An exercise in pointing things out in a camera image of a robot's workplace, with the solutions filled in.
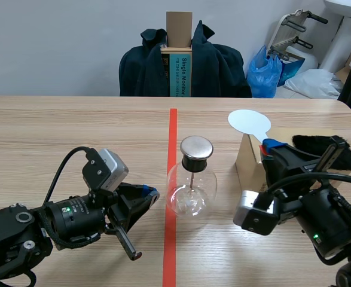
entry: black brush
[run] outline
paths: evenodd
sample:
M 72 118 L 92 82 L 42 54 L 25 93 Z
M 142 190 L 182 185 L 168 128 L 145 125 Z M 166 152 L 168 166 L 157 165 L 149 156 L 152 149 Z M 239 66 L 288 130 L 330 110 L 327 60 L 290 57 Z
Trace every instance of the black brush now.
M 333 144 L 330 136 L 293 136 L 292 143 L 297 149 L 322 156 L 326 149 Z M 346 148 L 331 166 L 335 170 L 351 170 L 351 149 L 346 142 Z

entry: white wall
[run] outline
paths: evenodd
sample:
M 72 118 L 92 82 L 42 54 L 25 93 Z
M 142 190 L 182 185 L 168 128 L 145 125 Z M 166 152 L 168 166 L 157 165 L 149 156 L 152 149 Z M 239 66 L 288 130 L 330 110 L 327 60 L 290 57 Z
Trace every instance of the white wall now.
M 247 67 L 297 8 L 330 18 L 304 38 L 321 59 L 340 20 L 321 0 L 0 0 L 0 94 L 118 95 L 121 57 L 146 28 L 166 28 L 166 10 L 193 11 L 194 28 L 202 19 Z

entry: white sink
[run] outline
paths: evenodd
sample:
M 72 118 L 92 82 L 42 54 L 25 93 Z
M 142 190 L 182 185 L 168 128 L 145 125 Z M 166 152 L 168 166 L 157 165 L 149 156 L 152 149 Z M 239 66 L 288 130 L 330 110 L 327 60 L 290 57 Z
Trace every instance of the white sink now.
M 332 12 L 351 17 L 351 0 L 324 0 L 324 3 Z
M 321 69 L 334 73 L 344 67 L 351 52 L 351 0 L 324 0 L 324 4 L 332 12 L 344 16 L 343 24 L 320 65 Z

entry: table surface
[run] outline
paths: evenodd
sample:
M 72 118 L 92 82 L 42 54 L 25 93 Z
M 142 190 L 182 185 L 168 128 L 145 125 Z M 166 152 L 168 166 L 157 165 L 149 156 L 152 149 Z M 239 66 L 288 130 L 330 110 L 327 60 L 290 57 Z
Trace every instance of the table surface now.
M 118 240 L 56 251 L 34 271 L 37 286 L 162 286 L 164 195 L 169 109 L 178 108 L 178 147 L 190 135 L 211 140 L 209 165 L 218 179 L 215 210 L 197 231 L 178 224 L 177 286 L 328 286 L 339 265 L 316 257 L 295 220 L 267 236 L 232 222 L 240 198 L 234 162 L 242 134 L 227 123 L 235 109 L 262 112 L 277 127 L 327 127 L 351 144 L 351 110 L 332 100 L 180 99 L 0 96 L 0 208 L 40 206 L 64 156 L 80 145 L 109 148 L 129 167 L 126 182 L 158 188 L 161 199 L 129 232 L 141 259 L 132 262 Z M 52 199 L 84 195 L 84 154 L 62 173 Z M 340 191 L 351 202 L 351 185 Z M 25 278 L 10 283 L 26 286 Z

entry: glass bottle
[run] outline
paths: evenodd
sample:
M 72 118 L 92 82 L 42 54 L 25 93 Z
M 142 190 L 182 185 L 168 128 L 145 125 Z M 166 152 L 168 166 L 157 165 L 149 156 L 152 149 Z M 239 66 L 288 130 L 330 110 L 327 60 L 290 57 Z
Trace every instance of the glass bottle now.
M 166 204 L 178 217 L 201 218 L 212 209 L 217 181 L 207 167 L 213 153 L 212 143 L 201 136 L 189 136 L 181 142 L 183 159 L 167 176 Z

